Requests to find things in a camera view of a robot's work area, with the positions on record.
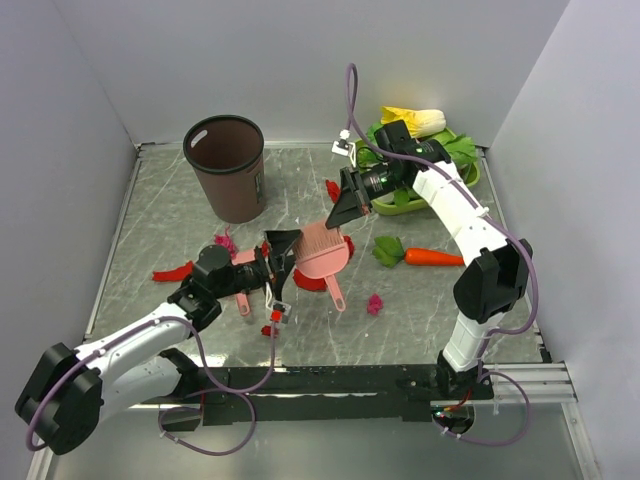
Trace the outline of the large red paper scrap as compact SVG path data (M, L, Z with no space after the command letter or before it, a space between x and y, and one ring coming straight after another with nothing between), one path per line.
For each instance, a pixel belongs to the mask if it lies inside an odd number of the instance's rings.
M304 275L299 269L295 269L293 280L299 289L309 292L325 292L327 289L326 282L323 278L313 279Z

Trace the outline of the pink plastic dustpan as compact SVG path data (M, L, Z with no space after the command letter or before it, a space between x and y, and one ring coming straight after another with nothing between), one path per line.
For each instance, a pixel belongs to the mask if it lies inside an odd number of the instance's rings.
M234 273L234 294L238 311L241 316L251 313L249 294L264 285L261 264L256 259L256 250L239 252L232 261Z

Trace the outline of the red paper scrap strip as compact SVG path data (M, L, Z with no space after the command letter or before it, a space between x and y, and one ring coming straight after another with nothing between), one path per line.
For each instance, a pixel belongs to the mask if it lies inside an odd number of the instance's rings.
M193 271L194 262L185 264L171 270L153 271L151 279L156 283L175 283L184 281Z

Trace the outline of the pink plastic brush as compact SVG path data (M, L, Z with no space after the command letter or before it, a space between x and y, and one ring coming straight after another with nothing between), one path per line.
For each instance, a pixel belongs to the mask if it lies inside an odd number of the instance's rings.
M349 246L338 228L328 229L324 221L309 224L293 246L297 269L306 277L324 280L339 312L346 310L346 301L336 275L349 261Z

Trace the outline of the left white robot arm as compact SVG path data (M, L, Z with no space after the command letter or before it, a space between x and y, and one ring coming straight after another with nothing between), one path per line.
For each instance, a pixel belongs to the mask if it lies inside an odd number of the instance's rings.
M180 287L144 318L92 343L48 348L15 404L16 414L28 425L27 449L66 454L112 414L155 398L184 402L209 384L246 400L263 380L254 387L233 388L177 346L200 338L221 315L221 299L254 290L265 294L269 332L275 334L291 310L282 290L294 268L292 249L300 236L300 230L267 231L263 245L237 256L221 245L209 245Z

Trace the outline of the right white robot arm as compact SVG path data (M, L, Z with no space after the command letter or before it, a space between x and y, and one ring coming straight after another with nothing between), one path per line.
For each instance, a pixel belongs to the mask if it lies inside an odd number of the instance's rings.
M411 137L402 121L382 126L375 138L370 148L380 162L366 171L355 165L341 169L340 195L326 224L339 227L363 217L375 199L401 187L413 190L436 214L465 265L453 287L458 317L436 375L438 390L459 398L471 387L470 373L481 372L490 337L525 294L532 249L493 221L438 140Z

